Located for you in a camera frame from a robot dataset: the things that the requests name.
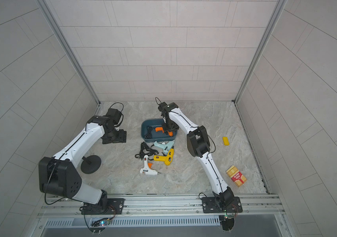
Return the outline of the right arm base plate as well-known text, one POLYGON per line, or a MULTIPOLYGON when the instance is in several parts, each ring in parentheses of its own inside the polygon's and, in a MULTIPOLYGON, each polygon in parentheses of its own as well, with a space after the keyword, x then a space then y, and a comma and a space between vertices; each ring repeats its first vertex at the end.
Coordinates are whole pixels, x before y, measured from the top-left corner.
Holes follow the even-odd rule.
POLYGON ((240 198, 234 197, 229 203, 221 201, 218 197, 201 197, 204 213, 242 213, 240 198))

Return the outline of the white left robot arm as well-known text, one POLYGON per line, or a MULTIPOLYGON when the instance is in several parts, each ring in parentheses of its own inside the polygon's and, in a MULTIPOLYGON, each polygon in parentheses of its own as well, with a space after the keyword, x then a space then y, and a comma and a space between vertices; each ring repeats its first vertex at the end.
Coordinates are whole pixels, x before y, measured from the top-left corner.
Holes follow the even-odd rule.
POLYGON ((38 164, 40 191, 105 208, 107 193, 83 183, 77 168, 86 174, 99 169, 99 156, 85 156, 97 140, 101 139, 103 144, 126 142, 127 132, 119 128, 123 119, 122 111, 109 108, 106 115, 91 117, 84 129, 61 151, 51 158, 42 158, 38 164))

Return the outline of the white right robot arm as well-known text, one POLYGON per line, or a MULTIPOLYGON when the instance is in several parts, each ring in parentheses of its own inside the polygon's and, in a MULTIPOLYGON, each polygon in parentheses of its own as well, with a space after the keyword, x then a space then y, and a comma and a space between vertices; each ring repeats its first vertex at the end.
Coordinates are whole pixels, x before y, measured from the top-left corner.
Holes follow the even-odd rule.
POLYGON ((232 204, 235 196, 222 178, 218 170, 211 150, 211 140, 208 136, 207 129, 199 126, 187 118, 177 104, 158 102, 158 110, 163 118, 163 130, 175 132, 182 129, 186 133, 187 149, 191 156, 195 157, 202 165, 206 175, 211 183, 212 192, 215 197, 215 205, 222 211, 232 204))

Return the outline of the mint green glue gun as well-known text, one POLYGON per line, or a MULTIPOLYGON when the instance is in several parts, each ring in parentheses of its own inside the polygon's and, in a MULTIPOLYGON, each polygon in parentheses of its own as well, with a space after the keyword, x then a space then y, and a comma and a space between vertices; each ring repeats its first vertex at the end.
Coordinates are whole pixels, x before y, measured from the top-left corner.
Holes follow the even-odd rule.
POLYGON ((154 146, 157 148, 162 149, 162 153, 167 156, 168 152, 173 148, 174 146, 174 140, 169 141, 167 144, 159 143, 157 141, 154 142, 154 146))

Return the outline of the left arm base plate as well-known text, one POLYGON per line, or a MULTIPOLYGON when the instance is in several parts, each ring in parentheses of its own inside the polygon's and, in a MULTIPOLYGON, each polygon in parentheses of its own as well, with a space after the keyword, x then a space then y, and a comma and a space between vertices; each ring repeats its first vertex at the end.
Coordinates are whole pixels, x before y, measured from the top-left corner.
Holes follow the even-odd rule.
POLYGON ((84 203, 80 207, 82 215, 117 215, 122 214, 125 204, 124 198, 102 199, 98 204, 84 203))

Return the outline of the yellow glue gun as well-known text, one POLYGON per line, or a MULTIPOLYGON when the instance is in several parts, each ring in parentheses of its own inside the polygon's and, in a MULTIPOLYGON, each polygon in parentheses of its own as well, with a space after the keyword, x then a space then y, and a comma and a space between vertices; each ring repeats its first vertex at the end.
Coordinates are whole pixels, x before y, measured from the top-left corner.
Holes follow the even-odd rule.
POLYGON ((173 156, 174 156, 174 149, 171 148, 168 151, 167 155, 165 155, 165 156, 155 155, 153 160, 158 161, 158 162, 163 162, 165 165, 169 166, 169 165, 171 165, 171 162, 173 161, 173 156))

